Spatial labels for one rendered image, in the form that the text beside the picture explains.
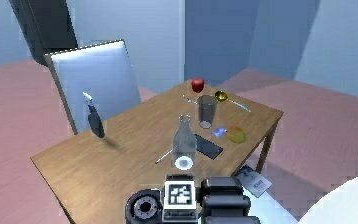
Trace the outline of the grey newspaper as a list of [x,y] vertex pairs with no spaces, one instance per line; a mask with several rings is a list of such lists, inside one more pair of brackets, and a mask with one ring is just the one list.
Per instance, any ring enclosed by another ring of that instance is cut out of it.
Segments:
[[248,165],[244,165],[237,174],[242,186],[247,189],[256,198],[259,198],[265,191],[267,191],[272,183],[256,172]]

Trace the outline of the small blue card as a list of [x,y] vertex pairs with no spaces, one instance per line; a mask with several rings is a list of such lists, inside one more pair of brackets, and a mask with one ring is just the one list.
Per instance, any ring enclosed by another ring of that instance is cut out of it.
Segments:
[[223,137],[227,133],[227,129],[225,127],[217,127],[215,130],[211,132],[217,138]]

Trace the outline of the grey glass cup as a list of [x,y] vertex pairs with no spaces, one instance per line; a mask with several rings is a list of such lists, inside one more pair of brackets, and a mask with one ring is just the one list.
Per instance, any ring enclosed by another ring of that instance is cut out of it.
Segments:
[[212,126],[218,100],[213,95],[202,95],[197,99],[199,126],[209,129]]

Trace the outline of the yellow-green mango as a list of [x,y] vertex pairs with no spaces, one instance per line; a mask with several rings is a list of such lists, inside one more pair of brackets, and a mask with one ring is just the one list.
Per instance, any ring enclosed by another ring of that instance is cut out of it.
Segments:
[[227,139],[233,143],[241,144],[247,139],[246,133],[237,126],[229,126],[226,132]]

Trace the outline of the grey pencil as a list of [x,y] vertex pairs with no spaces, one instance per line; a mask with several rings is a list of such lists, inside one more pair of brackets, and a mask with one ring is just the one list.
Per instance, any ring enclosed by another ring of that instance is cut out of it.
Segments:
[[169,150],[168,152],[166,152],[163,156],[161,156],[156,162],[155,164],[158,164],[160,161],[162,161],[165,157],[167,157],[171,152],[173,151],[173,149]]

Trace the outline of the gold ladle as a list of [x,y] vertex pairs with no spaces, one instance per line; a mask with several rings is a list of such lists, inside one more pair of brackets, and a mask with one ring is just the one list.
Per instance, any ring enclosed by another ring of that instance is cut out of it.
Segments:
[[233,104],[235,104],[236,106],[242,108],[243,110],[247,111],[247,112],[250,112],[250,109],[247,108],[246,106],[244,106],[243,104],[240,104],[234,100],[231,100],[228,95],[222,91],[222,90],[218,90],[215,92],[214,94],[215,98],[219,101],[219,102],[225,102],[225,101],[228,101],[228,102],[231,102]]

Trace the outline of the red apple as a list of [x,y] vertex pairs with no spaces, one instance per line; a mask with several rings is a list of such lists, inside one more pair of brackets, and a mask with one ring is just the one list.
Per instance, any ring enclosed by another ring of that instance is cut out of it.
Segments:
[[200,93],[204,89],[204,80],[202,78],[193,78],[191,80],[192,90],[196,93]]

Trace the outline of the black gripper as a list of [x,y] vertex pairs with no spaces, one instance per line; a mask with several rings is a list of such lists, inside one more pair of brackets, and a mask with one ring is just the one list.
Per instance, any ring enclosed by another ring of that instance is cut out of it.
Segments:
[[159,189],[144,189],[134,193],[125,206],[126,224],[162,224],[160,196]]

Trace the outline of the black phone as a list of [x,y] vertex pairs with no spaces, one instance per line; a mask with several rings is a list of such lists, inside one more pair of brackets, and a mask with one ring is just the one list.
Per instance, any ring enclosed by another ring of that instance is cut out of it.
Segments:
[[223,148],[206,140],[200,135],[195,135],[197,139],[197,151],[214,160],[223,151]]

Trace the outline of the dark spray bottle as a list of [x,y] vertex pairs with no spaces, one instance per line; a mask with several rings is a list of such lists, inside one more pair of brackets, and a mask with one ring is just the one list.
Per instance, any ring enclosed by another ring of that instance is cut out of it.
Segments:
[[93,104],[93,98],[87,92],[83,92],[83,97],[87,103],[89,115],[87,116],[91,131],[98,137],[104,138],[105,131],[102,124],[102,120]]

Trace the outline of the white round shape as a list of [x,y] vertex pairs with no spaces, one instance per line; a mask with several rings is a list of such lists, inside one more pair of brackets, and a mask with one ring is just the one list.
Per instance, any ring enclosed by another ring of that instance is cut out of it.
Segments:
[[358,224],[358,177],[322,197],[298,224]]

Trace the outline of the brown wooden table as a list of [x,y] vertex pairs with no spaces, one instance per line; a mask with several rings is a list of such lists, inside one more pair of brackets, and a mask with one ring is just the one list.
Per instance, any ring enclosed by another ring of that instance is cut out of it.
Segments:
[[128,198],[141,189],[161,187],[166,175],[175,172],[170,156],[155,162],[170,150],[181,115],[191,117],[191,127],[198,135],[223,148],[214,160],[196,155],[191,172],[198,181],[234,175],[255,149],[267,152],[283,115],[280,110],[231,95],[231,100],[250,112],[223,102],[217,107],[213,125],[240,127],[247,139],[235,144],[200,128],[195,104],[182,95],[196,98],[190,82],[104,121],[103,139],[84,131],[33,156],[72,224],[125,224]]

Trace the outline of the dark doorway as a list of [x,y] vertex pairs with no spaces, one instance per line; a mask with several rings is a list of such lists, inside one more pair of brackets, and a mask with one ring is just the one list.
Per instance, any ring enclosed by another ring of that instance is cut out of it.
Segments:
[[78,47],[66,0],[9,0],[32,58]]

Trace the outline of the clear glass bottle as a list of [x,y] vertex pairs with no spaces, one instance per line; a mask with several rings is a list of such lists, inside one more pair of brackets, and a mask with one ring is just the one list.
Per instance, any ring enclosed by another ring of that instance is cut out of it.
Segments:
[[179,117],[179,127],[172,141],[174,165],[182,171],[193,167],[197,151],[197,139],[190,126],[190,121],[189,115]]

